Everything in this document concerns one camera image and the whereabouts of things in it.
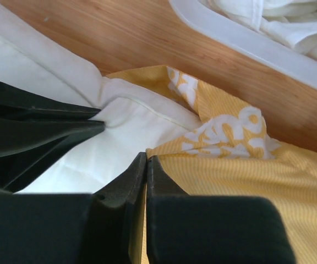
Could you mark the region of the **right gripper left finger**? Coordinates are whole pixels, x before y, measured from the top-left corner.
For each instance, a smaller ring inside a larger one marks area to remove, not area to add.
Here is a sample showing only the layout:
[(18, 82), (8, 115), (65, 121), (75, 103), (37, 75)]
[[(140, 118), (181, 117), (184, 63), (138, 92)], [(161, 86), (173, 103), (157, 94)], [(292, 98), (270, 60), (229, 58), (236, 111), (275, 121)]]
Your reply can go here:
[(0, 189), (0, 263), (140, 263), (146, 155), (93, 194)]

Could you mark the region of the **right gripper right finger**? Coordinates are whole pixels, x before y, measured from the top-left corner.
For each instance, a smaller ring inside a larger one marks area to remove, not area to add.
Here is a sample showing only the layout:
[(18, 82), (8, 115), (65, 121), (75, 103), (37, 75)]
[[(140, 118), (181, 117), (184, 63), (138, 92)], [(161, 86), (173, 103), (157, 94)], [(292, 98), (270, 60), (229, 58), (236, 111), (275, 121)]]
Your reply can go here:
[(147, 167), (150, 263), (295, 263), (282, 218), (256, 196), (187, 194), (157, 157)]

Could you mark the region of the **white pillow with bear print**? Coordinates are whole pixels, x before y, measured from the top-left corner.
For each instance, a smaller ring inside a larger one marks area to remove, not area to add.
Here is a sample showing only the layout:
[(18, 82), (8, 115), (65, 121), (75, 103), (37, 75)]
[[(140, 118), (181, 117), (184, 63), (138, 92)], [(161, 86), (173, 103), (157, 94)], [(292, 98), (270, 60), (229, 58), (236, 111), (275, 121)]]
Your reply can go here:
[(200, 126), (176, 102), (102, 76), (0, 4), (0, 193), (95, 193), (139, 153)]

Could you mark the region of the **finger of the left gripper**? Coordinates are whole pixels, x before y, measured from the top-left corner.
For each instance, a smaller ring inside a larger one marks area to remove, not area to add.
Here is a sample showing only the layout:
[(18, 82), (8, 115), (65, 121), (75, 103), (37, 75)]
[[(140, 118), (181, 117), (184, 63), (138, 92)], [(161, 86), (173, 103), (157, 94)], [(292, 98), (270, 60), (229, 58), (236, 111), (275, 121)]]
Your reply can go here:
[(0, 118), (0, 193), (25, 188), (69, 150), (104, 129), (101, 121)]
[(0, 118), (9, 120), (88, 120), (97, 108), (55, 101), (0, 82)]

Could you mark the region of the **yellow pillowcase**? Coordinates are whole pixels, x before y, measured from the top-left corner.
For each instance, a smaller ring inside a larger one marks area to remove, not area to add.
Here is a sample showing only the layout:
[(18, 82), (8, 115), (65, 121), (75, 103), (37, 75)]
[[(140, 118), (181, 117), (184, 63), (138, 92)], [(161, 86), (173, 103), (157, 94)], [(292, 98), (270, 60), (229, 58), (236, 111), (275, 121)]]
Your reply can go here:
[(261, 110), (168, 66), (110, 74), (176, 101), (201, 126), (147, 150), (189, 194), (252, 195), (279, 210), (298, 263), (317, 263), (317, 153), (269, 137)]

